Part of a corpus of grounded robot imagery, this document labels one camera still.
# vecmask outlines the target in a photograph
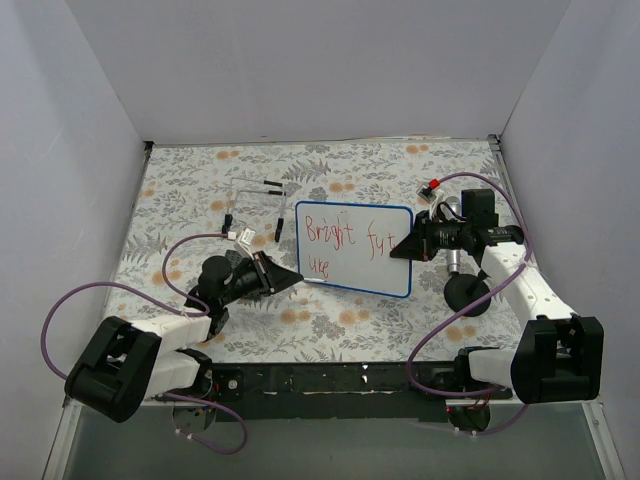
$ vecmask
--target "black wheel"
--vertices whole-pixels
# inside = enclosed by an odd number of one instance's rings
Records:
[[[474,283],[477,283],[477,286],[469,293],[468,290],[473,287]],[[486,283],[482,281],[478,282],[478,277],[475,275],[464,273],[451,277],[444,286],[444,299],[454,312],[459,312],[487,293],[489,293],[489,287],[487,287]],[[482,315],[490,305],[491,299],[472,309],[466,316],[477,317],[478,315]]]

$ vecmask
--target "whiteboard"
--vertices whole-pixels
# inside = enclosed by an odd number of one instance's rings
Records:
[[[412,225],[408,207],[298,202],[298,271],[327,285],[408,297],[411,261],[391,258],[389,252]]]

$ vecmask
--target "blue whiteboard frame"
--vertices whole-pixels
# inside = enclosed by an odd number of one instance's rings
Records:
[[[348,203],[348,202],[314,202],[313,200],[300,200],[296,203],[296,260],[298,261],[298,273],[300,273],[300,242],[298,238],[300,238],[298,232],[298,205],[301,204],[320,204],[320,205],[345,205],[348,207],[367,207],[367,208],[392,208],[396,210],[406,210],[409,212],[409,229],[413,228],[413,210],[409,207],[405,207],[403,205],[378,205],[374,203]],[[365,293],[375,293],[376,295],[384,295],[385,297],[394,297],[394,298],[407,298],[411,295],[411,279],[413,278],[413,262],[409,260],[409,285],[407,286],[407,294],[406,295],[394,295],[392,293],[384,293],[384,292],[376,292],[374,290],[365,290],[363,288],[355,288],[355,287],[347,287],[345,285],[339,285],[337,283],[320,283],[318,285],[329,285],[332,287],[346,288],[347,290],[354,290],[356,292],[365,292]]]

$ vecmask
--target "white connector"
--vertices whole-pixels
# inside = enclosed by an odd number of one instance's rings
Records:
[[[250,228],[245,228],[238,238],[236,238],[235,243],[233,244],[233,248],[245,258],[253,258],[253,253],[251,252],[251,241],[253,237],[256,235],[255,230],[251,230]]]
[[[433,218],[433,215],[436,212],[436,207],[444,198],[444,193],[436,192],[431,189],[428,183],[423,183],[418,187],[418,190],[416,190],[416,194],[427,202],[427,205],[429,206],[429,218]]]

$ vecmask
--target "gray leaf pattern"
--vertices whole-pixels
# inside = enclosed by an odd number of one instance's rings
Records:
[[[229,177],[273,180],[289,198],[279,243],[274,233],[280,203],[276,197],[247,195],[235,205],[233,228],[256,230],[255,250],[297,268],[295,204],[300,200],[406,205],[424,209],[415,192],[432,178],[458,172],[482,173],[500,181],[486,142],[363,141],[327,144],[272,144],[154,148],[135,207],[116,280],[179,307],[160,274],[167,249],[196,233],[216,232],[233,197]],[[479,188],[476,179],[443,184],[445,196]],[[506,204],[497,199],[506,223]],[[169,278],[184,290],[197,281],[201,263],[232,248],[223,240],[189,242],[174,252]],[[463,273],[477,272],[462,255]],[[451,311],[442,291],[448,278],[444,252],[414,263],[412,294],[393,299],[322,285],[298,284],[260,300],[229,306],[222,333],[198,348],[215,362],[403,361],[420,339]],[[165,312],[124,291],[110,292],[107,315],[150,318]],[[418,358],[451,359],[462,346],[506,346],[517,342],[519,326],[506,302],[493,300],[478,318],[461,319],[438,335]]]

